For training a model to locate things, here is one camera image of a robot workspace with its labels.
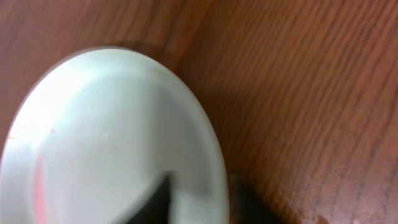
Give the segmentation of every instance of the wood grain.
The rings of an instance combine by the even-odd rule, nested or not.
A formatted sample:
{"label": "wood grain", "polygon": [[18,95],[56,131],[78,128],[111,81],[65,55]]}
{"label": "wood grain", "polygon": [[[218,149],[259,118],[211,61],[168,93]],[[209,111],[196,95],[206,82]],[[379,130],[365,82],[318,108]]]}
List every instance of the wood grain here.
{"label": "wood grain", "polygon": [[289,223],[398,223],[397,1],[0,1],[0,135],[52,64],[138,50]]}

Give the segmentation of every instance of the wooden floor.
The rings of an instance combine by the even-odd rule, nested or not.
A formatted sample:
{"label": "wooden floor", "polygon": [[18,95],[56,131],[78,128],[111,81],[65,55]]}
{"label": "wooden floor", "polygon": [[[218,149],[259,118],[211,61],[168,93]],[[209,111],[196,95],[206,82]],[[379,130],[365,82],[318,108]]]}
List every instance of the wooden floor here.
{"label": "wooden floor", "polygon": [[398,223],[393,0],[2,0],[0,136],[38,78],[119,45],[173,70],[288,223]]}

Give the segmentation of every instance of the plate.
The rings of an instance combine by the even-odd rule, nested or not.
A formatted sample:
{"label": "plate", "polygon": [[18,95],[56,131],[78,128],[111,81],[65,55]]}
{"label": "plate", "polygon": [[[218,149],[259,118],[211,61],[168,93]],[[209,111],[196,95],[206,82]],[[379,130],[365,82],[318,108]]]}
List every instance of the plate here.
{"label": "plate", "polygon": [[126,49],[59,63],[10,128],[3,223],[104,223],[139,210],[173,173],[171,223],[228,223],[226,172],[211,124],[171,71]]}

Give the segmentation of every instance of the white dish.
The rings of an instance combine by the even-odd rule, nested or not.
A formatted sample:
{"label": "white dish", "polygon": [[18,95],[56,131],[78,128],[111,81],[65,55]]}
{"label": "white dish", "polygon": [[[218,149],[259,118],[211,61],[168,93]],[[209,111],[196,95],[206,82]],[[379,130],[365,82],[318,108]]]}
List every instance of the white dish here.
{"label": "white dish", "polygon": [[138,210],[174,170],[171,223],[228,223],[213,128],[190,90],[139,53],[96,49],[49,71],[9,131],[3,223],[104,223]]}

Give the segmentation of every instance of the brown wooden surface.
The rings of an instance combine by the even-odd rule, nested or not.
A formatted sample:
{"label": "brown wooden surface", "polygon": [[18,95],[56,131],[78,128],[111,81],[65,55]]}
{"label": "brown wooden surface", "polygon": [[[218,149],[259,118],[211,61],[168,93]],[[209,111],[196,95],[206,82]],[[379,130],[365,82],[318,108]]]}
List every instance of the brown wooden surface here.
{"label": "brown wooden surface", "polygon": [[289,223],[398,223],[393,0],[2,0],[0,136],[55,62],[138,50],[196,94],[228,172]]}

